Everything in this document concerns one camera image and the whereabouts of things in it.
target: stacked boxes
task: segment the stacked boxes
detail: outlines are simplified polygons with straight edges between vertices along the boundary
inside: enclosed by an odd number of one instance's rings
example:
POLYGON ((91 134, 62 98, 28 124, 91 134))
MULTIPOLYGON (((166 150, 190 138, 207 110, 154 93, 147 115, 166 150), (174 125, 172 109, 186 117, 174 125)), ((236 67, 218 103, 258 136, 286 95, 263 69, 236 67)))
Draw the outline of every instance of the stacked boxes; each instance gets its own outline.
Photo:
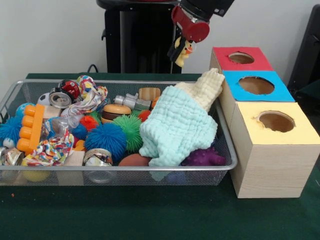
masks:
POLYGON ((298 198, 320 153, 320 137, 257 47, 214 47, 225 75, 219 99, 238 155, 238 198, 298 198))

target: black cable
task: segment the black cable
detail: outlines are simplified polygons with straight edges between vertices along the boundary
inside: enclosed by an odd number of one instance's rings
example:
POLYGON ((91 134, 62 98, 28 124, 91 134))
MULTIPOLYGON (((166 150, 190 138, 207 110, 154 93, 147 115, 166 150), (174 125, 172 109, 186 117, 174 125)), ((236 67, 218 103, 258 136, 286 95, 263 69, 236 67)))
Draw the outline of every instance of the black cable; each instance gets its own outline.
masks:
POLYGON ((87 72, 87 73, 90 73, 90 71, 91 71, 92 68, 94 68, 94 70, 95 70, 96 73, 99 73, 97 66, 94 65, 94 64, 91 64, 86 72, 87 72))

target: white wall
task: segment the white wall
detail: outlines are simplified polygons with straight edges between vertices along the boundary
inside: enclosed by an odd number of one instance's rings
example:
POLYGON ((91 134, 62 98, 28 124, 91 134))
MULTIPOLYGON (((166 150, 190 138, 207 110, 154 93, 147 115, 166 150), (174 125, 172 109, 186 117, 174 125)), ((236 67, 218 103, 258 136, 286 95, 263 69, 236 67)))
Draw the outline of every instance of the white wall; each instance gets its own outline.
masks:
MULTIPOLYGON (((188 59, 184 73, 209 67, 212 46, 259 46, 285 82, 313 5, 319 0, 235 0, 188 59)), ((104 10, 95 0, 0 0, 0 99, 28 73, 106 70, 100 36, 104 10)))

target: circular hole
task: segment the circular hole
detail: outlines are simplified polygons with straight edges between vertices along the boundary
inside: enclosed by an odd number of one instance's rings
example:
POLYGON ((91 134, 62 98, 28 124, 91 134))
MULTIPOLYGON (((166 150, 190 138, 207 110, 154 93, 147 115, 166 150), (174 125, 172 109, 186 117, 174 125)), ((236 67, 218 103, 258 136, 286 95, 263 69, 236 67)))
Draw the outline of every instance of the circular hole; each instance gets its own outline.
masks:
POLYGON ((258 119, 267 129, 272 131, 286 133, 295 127, 295 121, 287 114, 279 111, 263 112, 258 119))
POLYGON ((239 84, 245 91, 256 95, 271 94, 275 90, 271 82, 258 76, 246 76, 240 79, 239 84))
POLYGON ((244 52, 235 52, 229 55, 229 59, 237 64, 252 64, 255 59, 244 52))

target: purple toy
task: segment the purple toy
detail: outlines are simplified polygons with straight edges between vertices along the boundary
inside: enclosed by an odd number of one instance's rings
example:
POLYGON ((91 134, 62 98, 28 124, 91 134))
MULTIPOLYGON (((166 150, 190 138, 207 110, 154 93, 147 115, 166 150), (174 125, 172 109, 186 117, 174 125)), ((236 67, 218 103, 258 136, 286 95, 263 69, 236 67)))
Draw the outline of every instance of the purple toy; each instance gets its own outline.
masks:
POLYGON ((226 159, 219 156, 214 147, 195 150, 181 163, 182 166, 223 166, 225 164, 226 159))

